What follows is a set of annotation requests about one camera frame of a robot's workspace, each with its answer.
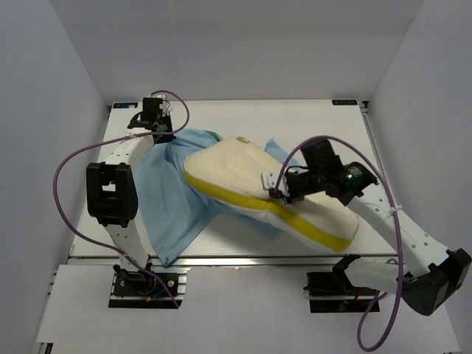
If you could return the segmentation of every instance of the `yellow stripe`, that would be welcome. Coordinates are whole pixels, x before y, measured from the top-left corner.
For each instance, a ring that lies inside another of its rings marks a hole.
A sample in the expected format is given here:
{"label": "yellow stripe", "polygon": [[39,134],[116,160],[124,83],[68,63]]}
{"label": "yellow stripe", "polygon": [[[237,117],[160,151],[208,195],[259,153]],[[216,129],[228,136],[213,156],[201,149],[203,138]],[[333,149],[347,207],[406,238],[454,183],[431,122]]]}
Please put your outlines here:
{"label": "yellow stripe", "polygon": [[309,238],[320,245],[328,247],[335,252],[342,252],[347,247],[349,247],[359,228],[359,225],[357,225],[353,234],[353,238],[350,240],[345,240],[344,238],[336,237],[332,234],[324,232],[321,229],[318,229],[316,226],[308,223],[304,218],[301,218],[294,212],[286,209],[282,204],[278,204],[274,201],[265,201],[263,199],[248,197],[230,190],[225,190],[224,188],[215,186],[214,184],[207,183],[191,176],[185,169],[184,178],[190,184],[190,186],[213,198],[246,209],[269,211],[276,215],[284,223],[288,224],[292,229],[295,229],[300,234],[306,236],[306,238]]}

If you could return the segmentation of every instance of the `cable tie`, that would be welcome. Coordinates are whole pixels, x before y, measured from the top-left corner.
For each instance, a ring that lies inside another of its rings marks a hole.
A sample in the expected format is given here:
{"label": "cable tie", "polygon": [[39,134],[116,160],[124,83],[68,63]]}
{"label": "cable tie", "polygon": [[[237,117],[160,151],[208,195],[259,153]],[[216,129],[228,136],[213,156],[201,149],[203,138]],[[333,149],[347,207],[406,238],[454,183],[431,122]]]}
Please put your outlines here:
{"label": "cable tie", "polygon": [[130,131],[126,133],[126,136],[129,136],[130,139],[138,139],[139,137],[136,136],[135,133],[131,133]]}

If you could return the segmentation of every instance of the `white tabletop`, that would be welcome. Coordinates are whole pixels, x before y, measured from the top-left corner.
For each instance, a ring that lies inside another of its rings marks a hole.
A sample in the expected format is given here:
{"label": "white tabletop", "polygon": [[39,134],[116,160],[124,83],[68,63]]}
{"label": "white tabletop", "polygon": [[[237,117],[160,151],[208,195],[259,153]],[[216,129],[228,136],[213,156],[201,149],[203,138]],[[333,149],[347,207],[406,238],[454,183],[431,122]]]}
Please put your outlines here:
{"label": "white tabletop", "polygon": [[[108,308],[113,268],[62,265],[37,341],[53,354],[75,353],[351,353],[360,313],[310,313],[306,268],[193,268],[181,308]],[[393,297],[364,325],[365,345],[381,336]],[[404,302],[376,353],[459,350],[444,306],[431,316]]]}
{"label": "white tabletop", "polygon": [[[327,134],[344,139],[375,162],[374,153],[364,125],[360,109],[356,105],[333,106],[330,100],[247,100],[247,101],[194,101],[190,108],[189,128],[210,130],[223,138],[231,135],[244,136],[264,147],[275,138],[286,151],[291,151],[303,139],[313,135]],[[173,127],[184,121],[184,109],[173,103]],[[104,140],[123,136],[131,117],[141,111],[137,108],[112,109]],[[117,145],[101,148],[99,160],[108,156]],[[358,160],[345,147],[333,143],[344,163]],[[142,243],[146,251],[155,255],[140,215],[137,216]],[[111,243],[111,238],[87,213],[86,204],[78,223],[78,229],[96,240]],[[361,220],[359,232],[346,253],[392,254],[394,251],[367,223]],[[232,215],[218,215],[183,252],[182,257],[278,257],[323,255],[308,249],[294,237],[281,233],[276,240],[266,240],[246,223]],[[76,238],[71,256],[115,256],[109,249]]]}

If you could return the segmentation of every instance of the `blue towel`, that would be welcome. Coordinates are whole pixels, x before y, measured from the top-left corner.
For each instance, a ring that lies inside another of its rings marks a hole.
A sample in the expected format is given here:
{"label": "blue towel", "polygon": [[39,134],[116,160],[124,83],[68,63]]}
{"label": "blue towel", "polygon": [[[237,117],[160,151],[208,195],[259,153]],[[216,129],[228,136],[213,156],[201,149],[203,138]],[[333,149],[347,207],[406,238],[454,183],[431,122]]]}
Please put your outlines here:
{"label": "blue towel", "polygon": [[[184,129],[171,143],[152,147],[134,173],[147,235],[165,266],[171,264],[219,212],[238,215],[268,239],[274,239],[279,233],[272,225],[241,215],[195,191],[184,180],[186,157],[220,140],[213,132]],[[265,150],[281,163],[288,155],[273,139]]]}

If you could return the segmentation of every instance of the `white backdrop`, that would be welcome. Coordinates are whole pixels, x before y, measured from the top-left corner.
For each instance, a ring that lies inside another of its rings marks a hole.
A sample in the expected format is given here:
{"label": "white backdrop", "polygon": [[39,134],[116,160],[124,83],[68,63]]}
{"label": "white backdrop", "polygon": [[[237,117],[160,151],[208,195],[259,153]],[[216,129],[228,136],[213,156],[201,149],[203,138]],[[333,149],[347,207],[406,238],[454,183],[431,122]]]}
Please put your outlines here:
{"label": "white backdrop", "polygon": [[[64,157],[100,139],[107,111],[47,0],[2,1],[0,45],[0,352],[26,354],[72,243],[52,177]],[[92,157],[63,171],[60,196],[73,221]]]}
{"label": "white backdrop", "polygon": [[[435,238],[472,254],[472,2],[428,0],[371,102],[374,137],[399,202]],[[472,273],[446,304],[472,353]]]}
{"label": "white backdrop", "polygon": [[368,100],[422,0],[52,0],[105,101]]}

